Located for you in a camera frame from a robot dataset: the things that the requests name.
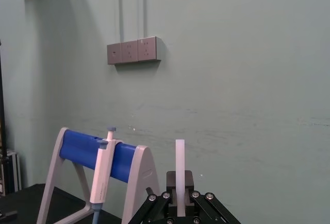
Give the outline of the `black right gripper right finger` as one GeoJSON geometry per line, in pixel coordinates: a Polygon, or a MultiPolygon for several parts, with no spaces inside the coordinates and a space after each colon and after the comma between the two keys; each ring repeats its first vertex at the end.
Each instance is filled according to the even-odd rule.
{"type": "Polygon", "coordinates": [[[194,189],[193,174],[185,171],[185,213],[189,223],[229,223],[241,222],[219,201],[212,192],[194,189]]]}

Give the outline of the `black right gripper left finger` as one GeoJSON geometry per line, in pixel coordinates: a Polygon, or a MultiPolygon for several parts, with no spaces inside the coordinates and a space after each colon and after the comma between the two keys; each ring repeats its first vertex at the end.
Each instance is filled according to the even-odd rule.
{"type": "Polygon", "coordinates": [[[166,190],[160,195],[149,190],[150,194],[130,223],[178,223],[175,190],[175,171],[168,171],[166,190]]]}

